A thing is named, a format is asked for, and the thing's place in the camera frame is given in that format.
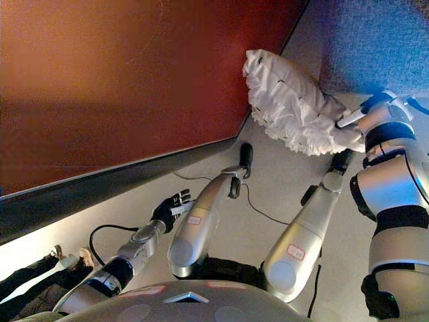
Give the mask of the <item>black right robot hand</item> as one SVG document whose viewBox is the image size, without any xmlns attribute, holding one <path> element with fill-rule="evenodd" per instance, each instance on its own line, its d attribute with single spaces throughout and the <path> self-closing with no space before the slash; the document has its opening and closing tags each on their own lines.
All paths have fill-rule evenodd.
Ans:
<svg viewBox="0 0 429 322">
<path fill-rule="evenodd" d="M 402 97 L 389 89 L 375 93 L 360 104 L 360 108 L 336 122 L 339 129 L 355 127 L 362 134 L 389 122 L 409 124 L 414 115 Z"/>
</svg>

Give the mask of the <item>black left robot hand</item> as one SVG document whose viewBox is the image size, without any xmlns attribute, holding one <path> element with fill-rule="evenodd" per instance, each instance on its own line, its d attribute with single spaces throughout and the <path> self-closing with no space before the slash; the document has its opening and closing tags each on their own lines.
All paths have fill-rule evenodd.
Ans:
<svg viewBox="0 0 429 322">
<path fill-rule="evenodd" d="M 185 189 L 164 199 L 154 209 L 151 220 L 161 221 L 166 226 L 164 233 L 170 233 L 174 222 L 192 208 L 194 201 L 191 201 L 190 198 L 190 190 Z"/>
</svg>

